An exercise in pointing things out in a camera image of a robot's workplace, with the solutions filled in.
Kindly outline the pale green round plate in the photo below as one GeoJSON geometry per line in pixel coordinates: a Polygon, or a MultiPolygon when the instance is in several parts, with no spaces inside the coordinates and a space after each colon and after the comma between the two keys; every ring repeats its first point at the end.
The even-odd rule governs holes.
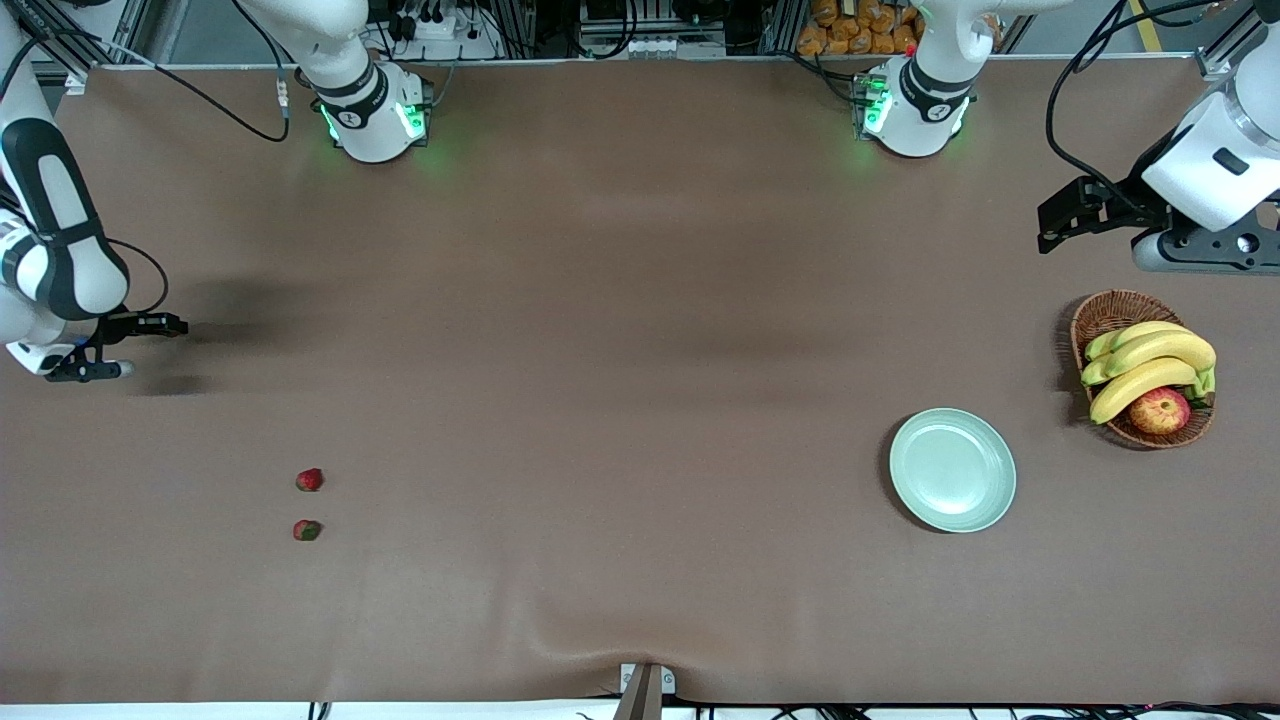
{"type": "Polygon", "coordinates": [[[1009,512],[1018,469],[1005,438],[955,407],[913,414],[890,443],[890,483],[906,511],[933,530],[987,530],[1009,512]]]}

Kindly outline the brown wicker basket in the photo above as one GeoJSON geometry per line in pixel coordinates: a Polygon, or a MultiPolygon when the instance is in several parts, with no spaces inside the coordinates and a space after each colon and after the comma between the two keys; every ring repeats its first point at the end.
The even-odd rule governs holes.
{"type": "MultiPolygon", "coordinates": [[[[1093,338],[1142,322],[1171,322],[1190,331],[1171,307],[1147,293],[1130,290],[1107,290],[1084,299],[1069,323],[1071,356],[1079,370],[1080,382],[1082,372],[1089,364],[1084,359],[1084,348],[1093,338]]],[[[1179,388],[1187,396],[1193,411],[1190,421],[1176,434],[1161,437],[1140,433],[1128,420],[1126,410],[1129,406],[1110,423],[1097,427],[1106,429],[1119,442],[1135,448],[1180,448],[1192,445],[1207,433],[1215,418],[1216,379],[1213,373],[1215,370],[1198,375],[1194,386],[1166,386],[1179,388]]],[[[1089,413],[1092,400],[1103,386],[1105,383],[1083,386],[1089,402],[1089,413]]]]}

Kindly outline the greenish yellow banana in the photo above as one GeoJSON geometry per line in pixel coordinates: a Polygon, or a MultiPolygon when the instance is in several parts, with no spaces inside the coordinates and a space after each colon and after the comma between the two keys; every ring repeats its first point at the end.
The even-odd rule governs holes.
{"type": "Polygon", "coordinates": [[[1092,363],[1103,355],[1114,352],[1132,340],[1165,331],[1190,333],[1184,325],[1171,322],[1142,322],[1126,328],[1106,332],[1093,338],[1084,348],[1084,359],[1092,363]]]}

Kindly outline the red apple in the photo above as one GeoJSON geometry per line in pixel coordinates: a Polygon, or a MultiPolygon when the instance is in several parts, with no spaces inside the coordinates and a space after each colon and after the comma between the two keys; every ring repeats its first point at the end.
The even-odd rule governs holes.
{"type": "Polygon", "coordinates": [[[1158,387],[1135,398],[1126,410],[1130,424],[1148,436],[1180,432],[1193,415],[1187,396],[1175,387],[1158,387]]]}

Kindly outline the bag of orange buns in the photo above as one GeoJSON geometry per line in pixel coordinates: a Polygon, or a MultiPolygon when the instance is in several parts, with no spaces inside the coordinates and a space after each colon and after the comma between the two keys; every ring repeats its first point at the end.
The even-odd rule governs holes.
{"type": "Polygon", "coordinates": [[[795,53],[818,55],[911,55],[925,18],[910,0],[808,0],[795,53]]]}

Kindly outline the white power strip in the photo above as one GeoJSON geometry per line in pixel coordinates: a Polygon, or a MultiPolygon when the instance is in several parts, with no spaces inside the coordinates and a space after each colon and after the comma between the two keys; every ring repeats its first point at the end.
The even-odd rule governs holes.
{"type": "Polygon", "coordinates": [[[406,42],[451,42],[466,35],[466,27],[467,22],[452,0],[404,5],[390,22],[393,37],[406,42]]]}

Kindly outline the white connector strip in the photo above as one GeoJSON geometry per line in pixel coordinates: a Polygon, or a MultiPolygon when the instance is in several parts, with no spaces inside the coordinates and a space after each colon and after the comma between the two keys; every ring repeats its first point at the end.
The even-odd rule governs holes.
{"type": "Polygon", "coordinates": [[[628,42],[625,56],[628,60],[690,60],[719,59],[728,54],[723,42],[704,35],[655,36],[648,35],[628,42]]]}

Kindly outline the brown table mat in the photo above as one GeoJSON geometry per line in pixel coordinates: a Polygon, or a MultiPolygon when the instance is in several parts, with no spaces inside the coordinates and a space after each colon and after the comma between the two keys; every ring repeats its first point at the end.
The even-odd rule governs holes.
{"type": "Polygon", "coordinates": [[[93,73],[58,122],[191,332],[123,380],[0,363],[0,705],[595,696],[644,660],[709,703],[1280,702],[1280,277],[1039,255],[1057,72],[988,65],[905,161],[788,63],[465,67],[379,167],[306,108],[268,143],[93,73]],[[1091,421],[1069,323],[1107,290],[1215,348],[1197,442],[1091,421]],[[987,530],[893,492],[932,407],[1012,452],[987,530]]]}

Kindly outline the aluminium frame profile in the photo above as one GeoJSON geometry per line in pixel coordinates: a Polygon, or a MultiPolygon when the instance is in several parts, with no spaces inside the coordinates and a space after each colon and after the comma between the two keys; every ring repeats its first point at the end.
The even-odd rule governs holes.
{"type": "Polygon", "coordinates": [[[26,60],[32,65],[42,87],[60,85],[81,92],[90,70],[101,61],[96,44],[83,36],[87,29],[74,18],[70,0],[0,0],[0,6],[17,22],[22,47],[33,37],[45,37],[35,45],[26,60]]]}
{"type": "Polygon", "coordinates": [[[1201,18],[1212,29],[1210,41],[1196,53],[1199,72],[1206,79],[1229,74],[1266,36],[1253,0],[1221,0],[1201,18]]]}

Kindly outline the silver metal bracket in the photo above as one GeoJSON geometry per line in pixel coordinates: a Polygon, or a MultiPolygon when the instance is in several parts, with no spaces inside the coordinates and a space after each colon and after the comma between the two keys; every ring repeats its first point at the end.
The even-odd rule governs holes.
{"type": "MultiPolygon", "coordinates": [[[[662,694],[675,696],[677,693],[677,678],[675,670],[667,667],[666,665],[645,664],[650,667],[650,679],[660,684],[662,694]]],[[[620,688],[618,694],[623,694],[631,680],[641,674],[641,664],[622,664],[620,666],[620,688]]]]}

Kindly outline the grey mount post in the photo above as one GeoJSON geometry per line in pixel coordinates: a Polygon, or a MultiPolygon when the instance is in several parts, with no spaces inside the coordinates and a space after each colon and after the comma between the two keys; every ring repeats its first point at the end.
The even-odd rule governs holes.
{"type": "Polygon", "coordinates": [[[652,669],[641,664],[641,674],[635,676],[620,697],[612,720],[662,720],[663,694],[660,684],[650,679],[652,669]]]}

